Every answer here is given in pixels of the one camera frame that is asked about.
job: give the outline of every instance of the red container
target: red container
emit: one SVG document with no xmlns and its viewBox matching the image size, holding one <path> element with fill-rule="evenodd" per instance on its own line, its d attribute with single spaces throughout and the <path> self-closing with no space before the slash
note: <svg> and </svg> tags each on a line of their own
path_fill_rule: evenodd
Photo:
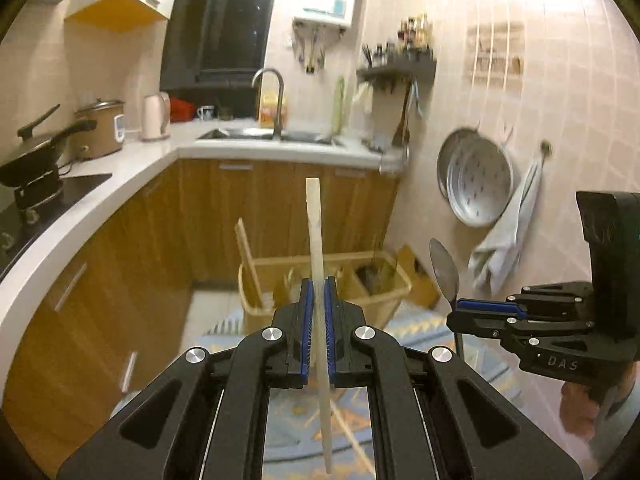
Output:
<svg viewBox="0 0 640 480">
<path fill-rule="evenodd" d="M 171 122 L 185 123 L 191 121 L 196 115 L 196 107 L 187 101 L 170 97 L 171 102 Z"/>
</svg>

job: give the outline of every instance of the wall shelf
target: wall shelf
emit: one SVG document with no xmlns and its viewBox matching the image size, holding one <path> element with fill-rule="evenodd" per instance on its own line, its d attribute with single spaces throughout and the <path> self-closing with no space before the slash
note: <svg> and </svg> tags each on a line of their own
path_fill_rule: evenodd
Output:
<svg viewBox="0 0 640 480">
<path fill-rule="evenodd" d="M 430 88 L 436 77 L 436 60 L 428 54 L 422 54 L 420 60 L 398 59 L 385 66 L 360 68 L 356 71 L 359 81 L 373 83 L 395 82 L 400 78 L 414 78 Z"/>
</svg>

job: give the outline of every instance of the metal spoon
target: metal spoon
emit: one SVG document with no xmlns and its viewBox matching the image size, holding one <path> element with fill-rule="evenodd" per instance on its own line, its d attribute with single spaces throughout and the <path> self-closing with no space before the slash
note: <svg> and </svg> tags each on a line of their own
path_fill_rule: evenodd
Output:
<svg viewBox="0 0 640 480">
<path fill-rule="evenodd" d="M 433 272 L 436 273 L 436 281 L 442 291 L 442 295 L 449 301 L 451 310 L 456 309 L 458 301 L 458 292 L 460 291 L 460 274 L 453 258 L 436 238 L 429 241 L 429 254 L 431 255 L 431 264 Z M 465 349 L 463 346 L 462 335 L 454 333 L 454 341 L 456 343 L 456 354 L 465 360 Z"/>
</svg>

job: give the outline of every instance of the human hand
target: human hand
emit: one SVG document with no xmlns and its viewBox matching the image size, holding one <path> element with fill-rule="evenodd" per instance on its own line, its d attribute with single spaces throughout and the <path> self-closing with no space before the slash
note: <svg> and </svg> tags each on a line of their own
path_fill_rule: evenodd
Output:
<svg viewBox="0 0 640 480">
<path fill-rule="evenodd" d="M 625 399 L 636 380 L 636 364 L 632 364 L 623 375 L 615 402 Z M 600 405 L 589 398 L 590 387 L 582 384 L 564 383 L 560 402 L 560 421 L 567 433 L 589 441 L 595 435 L 594 422 Z"/>
</svg>

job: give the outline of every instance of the faucet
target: faucet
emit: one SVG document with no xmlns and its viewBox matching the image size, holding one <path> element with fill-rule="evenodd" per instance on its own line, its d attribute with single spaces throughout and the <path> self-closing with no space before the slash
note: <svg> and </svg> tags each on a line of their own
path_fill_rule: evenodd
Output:
<svg viewBox="0 0 640 480">
<path fill-rule="evenodd" d="M 284 95 L 284 79 L 282 74 L 275 68 L 265 66 L 255 73 L 251 86 L 255 87 L 255 81 L 264 73 L 273 72 L 278 78 L 278 107 L 276 108 L 276 118 L 273 121 L 273 138 L 280 140 L 282 138 L 282 96 Z"/>
</svg>

